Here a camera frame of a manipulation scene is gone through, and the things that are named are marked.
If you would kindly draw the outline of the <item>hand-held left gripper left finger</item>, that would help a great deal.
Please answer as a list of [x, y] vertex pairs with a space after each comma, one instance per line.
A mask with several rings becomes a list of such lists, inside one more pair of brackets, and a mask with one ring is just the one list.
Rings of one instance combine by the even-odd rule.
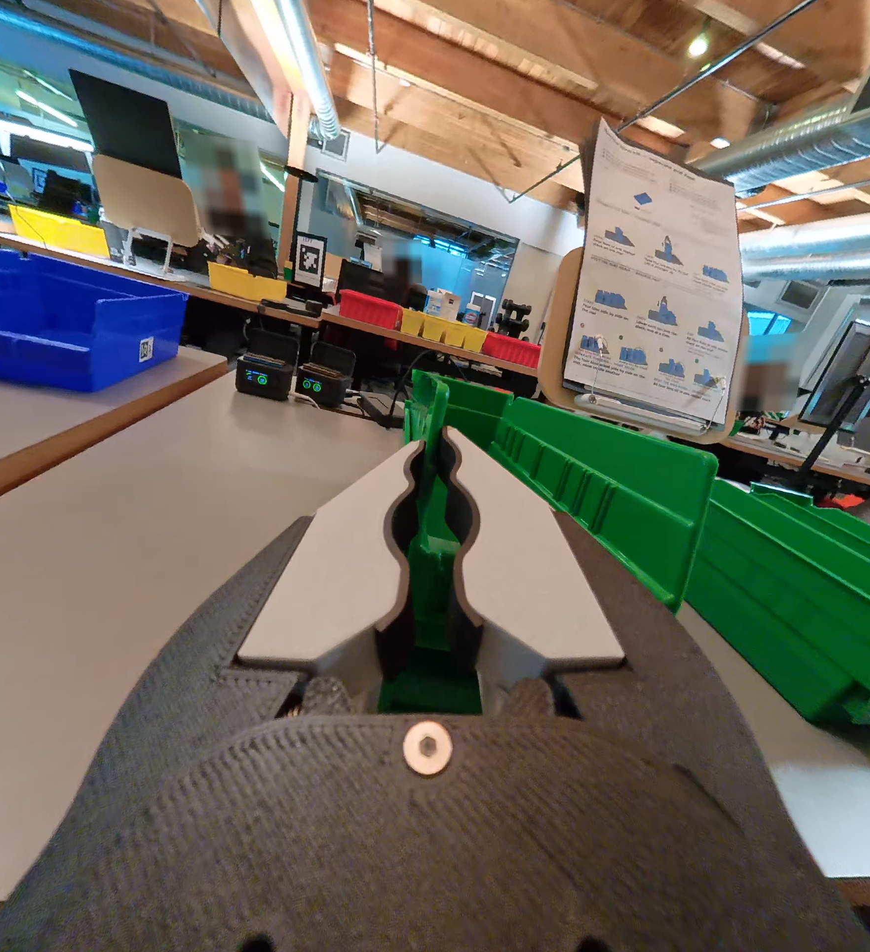
[[422, 440], [321, 506], [237, 658], [337, 679], [393, 679], [416, 643], [409, 550], [418, 531]]

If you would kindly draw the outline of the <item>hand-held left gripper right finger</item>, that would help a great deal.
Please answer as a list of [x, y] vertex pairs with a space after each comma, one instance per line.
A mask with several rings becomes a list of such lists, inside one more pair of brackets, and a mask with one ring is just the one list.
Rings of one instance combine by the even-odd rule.
[[459, 547], [453, 657], [482, 684], [612, 669], [626, 659], [554, 509], [453, 426], [441, 430], [445, 523]]

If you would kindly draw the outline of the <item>grey desk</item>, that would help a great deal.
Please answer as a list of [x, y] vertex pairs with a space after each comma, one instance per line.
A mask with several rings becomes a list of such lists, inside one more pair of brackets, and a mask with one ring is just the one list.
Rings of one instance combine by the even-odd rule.
[[97, 393], [0, 381], [0, 496], [227, 374], [217, 354], [172, 360]]
[[402, 441], [226, 376], [0, 497], [0, 900], [179, 625]]

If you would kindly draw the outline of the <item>black battery charger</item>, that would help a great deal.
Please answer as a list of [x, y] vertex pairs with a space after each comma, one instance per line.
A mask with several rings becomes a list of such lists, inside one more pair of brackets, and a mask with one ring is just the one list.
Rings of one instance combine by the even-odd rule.
[[324, 409], [335, 410], [352, 388], [356, 364], [354, 351], [316, 340], [307, 362], [298, 367], [295, 393]]
[[289, 398], [298, 363], [299, 344], [286, 336], [253, 327], [247, 332], [245, 351], [236, 361], [238, 392], [285, 402]]

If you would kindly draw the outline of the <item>red plastic bin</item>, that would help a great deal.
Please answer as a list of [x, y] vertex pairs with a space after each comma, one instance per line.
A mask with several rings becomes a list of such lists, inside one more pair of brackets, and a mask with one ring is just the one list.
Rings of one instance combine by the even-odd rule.
[[397, 304], [352, 290], [338, 293], [339, 314], [362, 324], [397, 330], [403, 309]]
[[539, 362], [540, 346], [521, 339], [488, 332], [481, 345], [481, 355], [499, 359], [506, 363], [515, 363], [530, 369], [536, 369]]

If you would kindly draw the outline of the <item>wood-top workbench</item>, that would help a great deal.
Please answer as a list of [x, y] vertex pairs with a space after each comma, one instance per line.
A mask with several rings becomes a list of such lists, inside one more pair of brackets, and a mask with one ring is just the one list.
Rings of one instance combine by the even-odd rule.
[[[768, 442], [763, 443], [754, 440], [745, 440], [739, 437], [730, 437], [721, 441], [718, 446], [729, 447], [747, 455], [768, 460], [776, 465], [785, 466], [786, 468], [798, 469], [805, 462], [804, 457], [783, 449], [775, 448], [774, 445]], [[812, 465], [812, 472], [814, 473], [834, 477], [843, 482], [854, 482], [870, 486], [870, 472], [867, 470], [868, 468], [863, 465], [838, 465], [828, 462], [821, 457]]]

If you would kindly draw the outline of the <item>large yellow bin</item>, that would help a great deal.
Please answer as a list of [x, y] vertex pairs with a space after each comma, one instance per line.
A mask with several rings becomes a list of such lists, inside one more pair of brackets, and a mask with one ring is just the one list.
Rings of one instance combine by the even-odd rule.
[[10, 205], [8, 212], [22, 239], [76, 254], [110, 257], [106, 232], [96, 225], [21, 205]]
[[286, 299], [287, 283], [281, 279], [255, 275], [245, 269], [207, 263], [210, 287], [233, 297], [262, 303], [262, 301], [282, 302]]

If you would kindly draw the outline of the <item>printed instruction sheet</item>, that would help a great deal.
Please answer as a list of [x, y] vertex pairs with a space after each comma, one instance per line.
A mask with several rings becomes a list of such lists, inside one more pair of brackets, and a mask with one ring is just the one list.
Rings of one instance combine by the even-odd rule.
[[603, 120], [582, 163], [567, 406], [712, 442], [726, 429], [746, 335], [734, 186]]

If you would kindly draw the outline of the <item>black white marker sign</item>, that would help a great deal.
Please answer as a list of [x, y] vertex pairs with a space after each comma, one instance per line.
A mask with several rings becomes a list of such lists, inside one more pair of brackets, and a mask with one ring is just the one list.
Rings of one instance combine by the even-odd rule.
[[293, 283], [322, 291], [327, 239], [320, 234], [296, 232], [292, 244]]

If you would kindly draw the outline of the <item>black stand pole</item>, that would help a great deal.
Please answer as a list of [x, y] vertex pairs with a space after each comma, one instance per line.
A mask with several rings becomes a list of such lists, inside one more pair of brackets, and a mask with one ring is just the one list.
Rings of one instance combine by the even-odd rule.
[[862, 374], [856, 375], [849, 381], [849, 387], [845, 393], [845, 396], [839, 402], [839, 405], [835, 409], [830, 422], [826, 425], [822, 435], [818, 438], [817, 442], [810, 450], [808, 456], [798, 468], [799, 474], [804, 475], [812, 470], [813, 465], [820, 458], [824, 448], [831, 442], [833, 436], [846, 421], [846, 418], [851, 413], [855, 405], [863, 398], [863, 395], [869, 386], [870, 377]]

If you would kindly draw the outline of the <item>blue plastic bin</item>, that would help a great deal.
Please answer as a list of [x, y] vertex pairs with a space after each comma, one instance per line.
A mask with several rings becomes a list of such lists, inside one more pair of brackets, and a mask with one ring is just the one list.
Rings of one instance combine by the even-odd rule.
[[0, 380], [95, 393], [174, 359], [185, 293], [0, 248]]

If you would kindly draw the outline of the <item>clear acrylic sign holder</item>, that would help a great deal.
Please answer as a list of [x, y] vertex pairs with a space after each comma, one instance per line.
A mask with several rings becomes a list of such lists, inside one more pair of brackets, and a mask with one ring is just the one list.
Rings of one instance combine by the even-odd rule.
[[146, 265], [159, 267], [160, 276], [167, 277], [171, 272], [173, 249], [174, 240], [169, 233], [131, 228], [124, 233], [120, 259], [131, 269], [143, 270]]

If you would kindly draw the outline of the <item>tall upright monitor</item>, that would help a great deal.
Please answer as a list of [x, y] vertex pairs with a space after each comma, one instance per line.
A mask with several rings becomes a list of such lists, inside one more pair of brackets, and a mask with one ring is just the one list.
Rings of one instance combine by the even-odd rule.
[[[845, 396], [849, 381], [858, 374], [870, 377], [870, 322], [860, 319], [847, 325], [831, 356], [822, 363], [821, 374], [798, 412], [799, 422], [826, 427]], [[839, 430], [855, 431], [869, 410], [870, 386]]]

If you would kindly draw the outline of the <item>black disc floor lamp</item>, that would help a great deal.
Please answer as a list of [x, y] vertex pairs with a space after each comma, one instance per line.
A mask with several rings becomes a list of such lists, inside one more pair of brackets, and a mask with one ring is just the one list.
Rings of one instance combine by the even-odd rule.
[[301, 189], [303, 184], [318, 184], [319, 177], [313, 173], [306, 171], [305, 169], [296, 168], [293, 166], [286, 167], [286, 176], [287, 179], [292, 179], [296, 182], [295, 185], [295, 204], [293, 206], [293, 221], [292, 221], [292, 231], [290, 234], [295, 234], [298, 230], [298, 221], [299, 221], [299, 207], [300, 207], [300, 197]]

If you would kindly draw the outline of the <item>silver ribbed duct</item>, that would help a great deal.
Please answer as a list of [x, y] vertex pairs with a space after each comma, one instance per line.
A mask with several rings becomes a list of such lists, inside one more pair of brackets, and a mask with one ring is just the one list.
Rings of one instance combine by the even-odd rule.
[[744, 259], [868, 250], [870, 212], [744, 233], [739, 246]]
[[303, 1], [276, 1], [302, 85], [316, 114], [322, 138], [334, 140], [342, 132], [321, 48]]
[[870, 249], [755, 258], [742, 263], [743, 282], [870, 281]]
[[804, 173], [870, 158], [870, 107], [844, 103], [762, 130], [691, 163], [693, 170], [732, 183], [738, 196]]

